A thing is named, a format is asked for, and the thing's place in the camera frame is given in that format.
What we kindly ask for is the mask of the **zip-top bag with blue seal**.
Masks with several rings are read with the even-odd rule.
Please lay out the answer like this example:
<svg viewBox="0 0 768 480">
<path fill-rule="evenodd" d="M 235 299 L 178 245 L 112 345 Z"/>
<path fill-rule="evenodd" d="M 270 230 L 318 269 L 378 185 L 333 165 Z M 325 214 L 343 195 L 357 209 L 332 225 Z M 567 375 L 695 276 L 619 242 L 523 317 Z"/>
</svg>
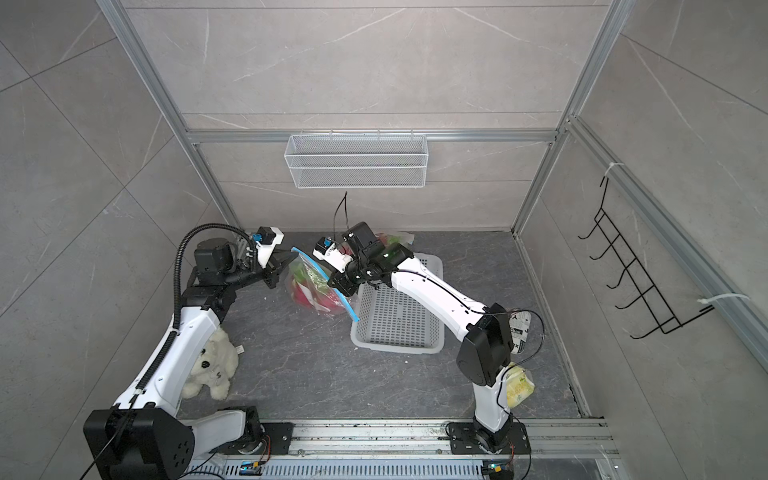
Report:
<svg viewBox="0 0 768 480">
<path fill-rule="evenodd" d="M 296 258 L 288 265 L 285 283 L 292 299 L 318 315 L 334 317 L 346 314 L 357 322 L 359 317 L 350 301 L 328 285 L 328 272 L 297 247 L 293 247 L 291 252 L 296 254 Z"/>
</svg>

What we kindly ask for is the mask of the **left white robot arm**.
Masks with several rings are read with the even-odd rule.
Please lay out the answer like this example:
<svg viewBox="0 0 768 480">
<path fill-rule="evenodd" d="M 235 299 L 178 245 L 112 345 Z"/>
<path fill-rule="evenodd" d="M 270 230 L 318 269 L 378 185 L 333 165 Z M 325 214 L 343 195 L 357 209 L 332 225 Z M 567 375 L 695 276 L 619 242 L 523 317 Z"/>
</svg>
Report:
<svg viewBox="0 0 768 480">
<path fill-rule="evenodd" d="M 185 250 L 201 231 L 194 228 L 179 246 L 173 315 L 162 340 L 113 405 L 92 411 L 84 423 L 93 455 L 89 468 L 103 479 L 179 479 L 200 455 L 258 452 L 268 445 L 254 407 L 225 408 L 187 422 L 177 412 L 184 386 L 238 290 L 256 282 L 276 287 L 296 255 L 281 248 L 284 235 L 276 227 L 254 233 L 233 228 L 235 241 L 200 242 L 195 265 L 184 276 Z"/>
</svg>

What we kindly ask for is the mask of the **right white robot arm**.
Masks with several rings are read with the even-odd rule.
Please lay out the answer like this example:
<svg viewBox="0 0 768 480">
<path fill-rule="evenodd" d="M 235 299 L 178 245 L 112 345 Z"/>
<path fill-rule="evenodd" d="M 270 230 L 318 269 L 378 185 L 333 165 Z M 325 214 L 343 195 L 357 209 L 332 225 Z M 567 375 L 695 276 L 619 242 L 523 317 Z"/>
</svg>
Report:
<svg viewBox="0 0 768 480">
<path fill-rule="evenodd" d="M 316 243 L 313 256 L 329 264 L 331 288 L 345 296 L 363 284 L 383 284 L 417 301 L 437 317 L 461 342 L 456 364 L 473 384 L 476 443 L 488 453 L 500 452 L 512 420 L 501 403 L 511 356 L 517 352 L 510 319 L 512 313 L 494 303 L 486 306 L 460 293 L 426 268 L 400 243 L 384 244 L 365 222 L 343 235 L 349 252 L 343 253 L 330 237 Z"/>
</svg>

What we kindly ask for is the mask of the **pink dragon fruit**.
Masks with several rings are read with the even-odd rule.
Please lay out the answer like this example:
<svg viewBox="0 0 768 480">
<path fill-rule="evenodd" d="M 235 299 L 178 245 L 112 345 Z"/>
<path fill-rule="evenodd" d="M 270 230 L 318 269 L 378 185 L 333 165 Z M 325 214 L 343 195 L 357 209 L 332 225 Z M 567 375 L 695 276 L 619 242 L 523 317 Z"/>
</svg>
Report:
<svg viewBox="0 0 768 480">
<path fill-rule="evenodd" d="M 290 263 L 285 283 L 292 299 L 309 311 L 326 316 L 347 312 L 344 302 L 327 285 L 327 280 L 303 257 Z"/>
</svg>

